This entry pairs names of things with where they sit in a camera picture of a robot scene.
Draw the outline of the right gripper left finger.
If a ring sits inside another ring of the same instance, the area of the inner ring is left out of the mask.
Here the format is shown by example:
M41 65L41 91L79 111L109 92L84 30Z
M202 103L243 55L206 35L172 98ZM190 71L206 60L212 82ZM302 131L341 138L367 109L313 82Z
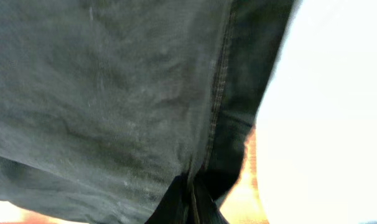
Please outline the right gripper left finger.
M189 214L187 177L174 177L154 213L145 224L186 224Z

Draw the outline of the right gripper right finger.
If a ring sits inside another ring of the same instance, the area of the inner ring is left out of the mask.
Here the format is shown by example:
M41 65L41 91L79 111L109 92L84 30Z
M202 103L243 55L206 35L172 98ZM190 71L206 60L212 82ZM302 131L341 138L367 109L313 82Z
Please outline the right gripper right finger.
M193 222L194 224L228 224L205 184L199 179L193 183Z

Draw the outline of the black shorts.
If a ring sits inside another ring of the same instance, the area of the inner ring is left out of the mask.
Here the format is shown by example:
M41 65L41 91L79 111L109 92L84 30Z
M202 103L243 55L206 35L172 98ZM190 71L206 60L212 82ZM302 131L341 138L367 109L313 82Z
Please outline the black shorts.
M0 0L0 201L145 223L239 177L293 0Z

